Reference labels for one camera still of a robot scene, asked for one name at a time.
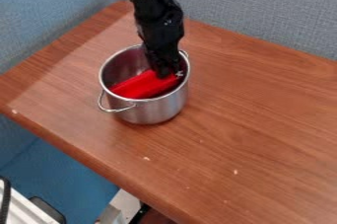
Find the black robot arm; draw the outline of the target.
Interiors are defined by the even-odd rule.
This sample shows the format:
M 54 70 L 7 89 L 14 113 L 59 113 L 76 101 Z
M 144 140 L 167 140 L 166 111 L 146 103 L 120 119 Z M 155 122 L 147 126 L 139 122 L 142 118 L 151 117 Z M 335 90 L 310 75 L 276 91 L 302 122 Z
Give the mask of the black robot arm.
M 184 36 L 183 10 L 175 0 L 131 0 L 138 33 L 159 78 L 179 71 L 179 42 Z

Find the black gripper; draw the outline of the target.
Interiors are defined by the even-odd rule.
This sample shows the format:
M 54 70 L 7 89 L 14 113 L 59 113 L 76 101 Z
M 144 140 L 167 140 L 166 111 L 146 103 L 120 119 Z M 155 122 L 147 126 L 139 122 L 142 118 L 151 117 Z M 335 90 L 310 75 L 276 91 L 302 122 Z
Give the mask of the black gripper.
M 138 33 L 158 76 L 180 71 L 179 42 L 184 37 L 183 10 L 176 2 L 140 2 L 135 5 Z

